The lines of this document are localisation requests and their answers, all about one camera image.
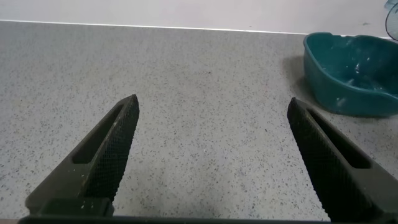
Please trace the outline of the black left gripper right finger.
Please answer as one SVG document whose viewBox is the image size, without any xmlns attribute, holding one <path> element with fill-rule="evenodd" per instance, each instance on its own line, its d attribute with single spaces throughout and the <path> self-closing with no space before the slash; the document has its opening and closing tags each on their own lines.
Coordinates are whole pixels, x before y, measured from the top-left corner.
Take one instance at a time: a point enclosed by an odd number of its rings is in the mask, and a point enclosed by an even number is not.
<svg viewBox="0 0 398 224">
<path fill-rule="evenodd" d="M 397 223 L 397 179 L 308 104 L 287 118 L 311 183 L 332 222 Z"/>
</svg>

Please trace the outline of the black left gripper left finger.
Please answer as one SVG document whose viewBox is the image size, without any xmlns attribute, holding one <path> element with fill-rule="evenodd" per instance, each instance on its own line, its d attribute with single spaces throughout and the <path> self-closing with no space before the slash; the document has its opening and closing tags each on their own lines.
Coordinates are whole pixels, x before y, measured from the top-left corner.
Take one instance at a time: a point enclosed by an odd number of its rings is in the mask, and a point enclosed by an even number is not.
<svg viewBox="0 0 398 224">
<path fill-rule="evenodd" d="M 138 119 L 136 95 L 117 102 L 28 196 L 29 213 L 112 216 Z"/>
</svg>

